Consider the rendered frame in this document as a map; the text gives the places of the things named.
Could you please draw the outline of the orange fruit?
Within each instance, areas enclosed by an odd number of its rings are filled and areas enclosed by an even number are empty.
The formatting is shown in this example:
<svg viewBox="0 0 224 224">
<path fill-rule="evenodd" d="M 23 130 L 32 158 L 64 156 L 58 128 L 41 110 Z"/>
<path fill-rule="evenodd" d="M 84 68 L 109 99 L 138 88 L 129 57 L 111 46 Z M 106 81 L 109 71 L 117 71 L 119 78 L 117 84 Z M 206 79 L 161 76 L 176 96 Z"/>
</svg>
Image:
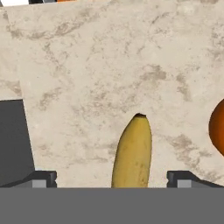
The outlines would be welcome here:
<svg viewBox="0 0 224 224">
<path fill-rule="evenodd" d="M 213 110 L 208 130 L 213 146 L 224 157 L 224 99 Z"/>
</svg>

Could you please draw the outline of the yellow banana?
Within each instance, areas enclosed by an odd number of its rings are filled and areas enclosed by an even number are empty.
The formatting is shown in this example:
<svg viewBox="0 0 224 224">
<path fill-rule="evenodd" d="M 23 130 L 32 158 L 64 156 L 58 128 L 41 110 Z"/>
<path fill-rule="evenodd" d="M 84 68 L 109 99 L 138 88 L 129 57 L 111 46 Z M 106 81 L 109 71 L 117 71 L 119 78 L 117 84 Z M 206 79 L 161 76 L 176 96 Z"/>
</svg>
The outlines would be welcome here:
<svg viewBox="0 0 224 224">
<path fill-rule="evenodd" d="M 117 145 L 111 187 L 147 187 L 151 153 L 152 135 L 147 116 L 135 114 L 124 129 Z"/>
</svg>

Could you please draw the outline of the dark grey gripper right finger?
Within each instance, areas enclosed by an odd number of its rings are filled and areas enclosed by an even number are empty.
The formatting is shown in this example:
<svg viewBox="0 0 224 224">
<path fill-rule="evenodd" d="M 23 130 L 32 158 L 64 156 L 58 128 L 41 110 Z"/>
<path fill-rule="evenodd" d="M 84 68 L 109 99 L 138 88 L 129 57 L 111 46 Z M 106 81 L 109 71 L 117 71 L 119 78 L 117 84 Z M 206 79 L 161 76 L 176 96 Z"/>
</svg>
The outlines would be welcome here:
<svg viewBox="0 0 224 224">
<path fill-rule="evenodd" d="M 166 177 L 166 186 L 170 188 L 222 188 L 222 185 L 200 179 L 190 171 L 168 171 Z"/>
</svg>

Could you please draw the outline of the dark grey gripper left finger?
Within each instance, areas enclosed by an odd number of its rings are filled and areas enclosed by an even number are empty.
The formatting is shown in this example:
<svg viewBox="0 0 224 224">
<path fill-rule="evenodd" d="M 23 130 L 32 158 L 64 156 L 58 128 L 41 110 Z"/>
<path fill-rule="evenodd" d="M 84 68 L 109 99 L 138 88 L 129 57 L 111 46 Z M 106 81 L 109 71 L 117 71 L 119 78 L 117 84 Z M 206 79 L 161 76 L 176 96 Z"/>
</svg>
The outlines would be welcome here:
<svg viewBox="0 0 224 224">
<path fill-rule="evenodd" d="M 34 171 L 24 179 L 1 185 L 1 188 L 56 188 L 56 179 L 56 171 Z"/>
</svg>

